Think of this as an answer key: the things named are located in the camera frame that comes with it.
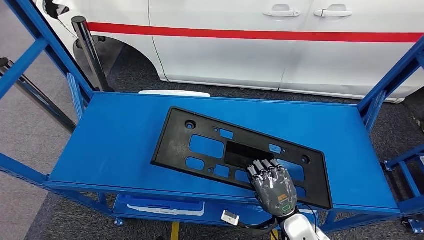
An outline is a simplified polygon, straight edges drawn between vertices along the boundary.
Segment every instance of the white car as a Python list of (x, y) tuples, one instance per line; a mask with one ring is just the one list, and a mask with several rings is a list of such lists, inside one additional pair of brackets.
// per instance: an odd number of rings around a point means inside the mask
[[(71, 54), (77, 40), (71, 18), (83, 16), (93, 36), (146, 56), (162, 81), (353, 99), (365, 96), (424, 33), (422, 0), (36, 4)], [(399, 103), (423, 86), (420, 69), (388, 100)]]

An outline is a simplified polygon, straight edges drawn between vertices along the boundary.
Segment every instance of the red stripe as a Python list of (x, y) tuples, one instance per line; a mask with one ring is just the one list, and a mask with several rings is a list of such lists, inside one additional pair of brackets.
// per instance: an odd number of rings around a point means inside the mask
[(307, 32), (307, 31), (243, 31), (191, 29), (158, 26), (137, 26), (89, 22), (92, 32), (152, 36), (260, 39), (287, 41), (361, 42), (361, 43), (415, 43), (422, 32)]

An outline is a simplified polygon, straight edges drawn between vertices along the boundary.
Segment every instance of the mounting hole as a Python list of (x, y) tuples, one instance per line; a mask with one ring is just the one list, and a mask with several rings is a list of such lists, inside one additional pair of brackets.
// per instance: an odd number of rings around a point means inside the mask
[(190, 129), (190, 130), (195, 129), (196, 128), (196, 122), (193, 121), (193, 120), (187, 120), (187, 121), (185, 121), (185, 127), (187, 129)]
[(304, 164), (309, 164), (311, 162), (311, 159), (306, 155), (303, 155), (301, 159)]

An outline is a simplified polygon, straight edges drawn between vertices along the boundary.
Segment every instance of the black plastic panel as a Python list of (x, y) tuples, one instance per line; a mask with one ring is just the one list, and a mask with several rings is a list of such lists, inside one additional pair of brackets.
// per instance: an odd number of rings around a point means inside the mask
[[(221, 136), (220, 130), (232, 132), (232, 135), (223, 137), (225, 134)], [(223, 143), (223, 157), (216, 158), (191, 151), (189, 146), (193, 135)], [(270, 144), (273, 145), (273, 151), (270, 150)], [(187, 158), (202, 160), (204, 167), (199, 168), (201, 170), (188, 167), (186, 165)], [(299, 196), (300, 203), (323, 209), (333, 207), (325, 158), (322, 152), (177, 107), (169, 109), (151, 163), (201, 178), (254, 190), (250, 183), (236, 179), (236, 171), (246, 172), (247, 166), (256, 159), (270, 160), (274, 158), (303, 168), (303, 181), (295, 180), (296, 178), (290, 173), (294, 185), (303, 188), (306, 192), (306, 197)], [(218, 165), (229, 169), (228, 177), (214, 174)]]

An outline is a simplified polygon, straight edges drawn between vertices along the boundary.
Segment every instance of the car door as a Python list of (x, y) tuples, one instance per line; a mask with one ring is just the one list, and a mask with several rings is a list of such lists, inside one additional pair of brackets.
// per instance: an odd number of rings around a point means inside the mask
[(277, 90), (313, 0), (151, 0), (170, 82)]
[[(361, 98), (424, 32), (424, 1), (316, 0), (296, 42), (281, 91)], [(417, 71), (390, 97), (424, 86)]]

